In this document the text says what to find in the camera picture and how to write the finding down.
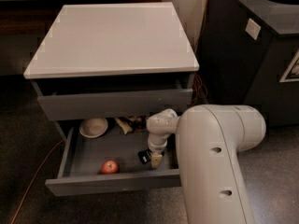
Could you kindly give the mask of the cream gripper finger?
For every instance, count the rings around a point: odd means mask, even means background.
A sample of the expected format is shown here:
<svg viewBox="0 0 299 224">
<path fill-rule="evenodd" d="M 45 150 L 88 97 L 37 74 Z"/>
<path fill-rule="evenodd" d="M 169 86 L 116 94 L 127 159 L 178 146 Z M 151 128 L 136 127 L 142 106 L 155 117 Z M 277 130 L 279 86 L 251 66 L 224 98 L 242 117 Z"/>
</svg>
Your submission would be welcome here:
<svg viewBox="0 0 299 224">
<path fill-rule="evenodd" d="M 153 152 L 151 154 L 151 168 L 152 169 L 157 169 L 160 165 L 160 162 L 163 158 L 163 155 L 161 153 L 156 153 L 156 152 Z"/>
</svg>

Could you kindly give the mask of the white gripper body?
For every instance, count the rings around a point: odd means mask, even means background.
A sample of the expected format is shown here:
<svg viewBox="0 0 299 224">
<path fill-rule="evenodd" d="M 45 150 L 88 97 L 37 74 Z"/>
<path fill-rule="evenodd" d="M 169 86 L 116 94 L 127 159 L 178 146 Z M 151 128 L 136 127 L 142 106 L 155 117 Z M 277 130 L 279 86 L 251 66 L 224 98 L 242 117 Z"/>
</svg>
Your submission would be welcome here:
<svg viewBox="0 0 299 224">
<path fill-rule="evenodd" d="M 148 146 L 152 153 L 162 153 L 166 146 L 169 134 L 149 133 Z"/>
</svg>

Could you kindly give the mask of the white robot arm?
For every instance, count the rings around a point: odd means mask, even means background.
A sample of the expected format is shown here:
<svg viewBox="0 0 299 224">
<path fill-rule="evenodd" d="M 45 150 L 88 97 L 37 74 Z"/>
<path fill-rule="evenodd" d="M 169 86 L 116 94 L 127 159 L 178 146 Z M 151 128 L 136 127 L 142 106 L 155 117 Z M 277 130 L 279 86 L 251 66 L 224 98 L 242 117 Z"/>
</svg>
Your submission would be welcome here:
<svg viewBox="0 0 299 224">
<path fill-rule="evenodd" d="M 176 137 L 188 224 L 256 224 L 237 154 L 259 145 L 266 124 L 248 105 L 196 105 L 178 115 L 166 109 L 147 120 L 151 159 Z"/>
</svg>

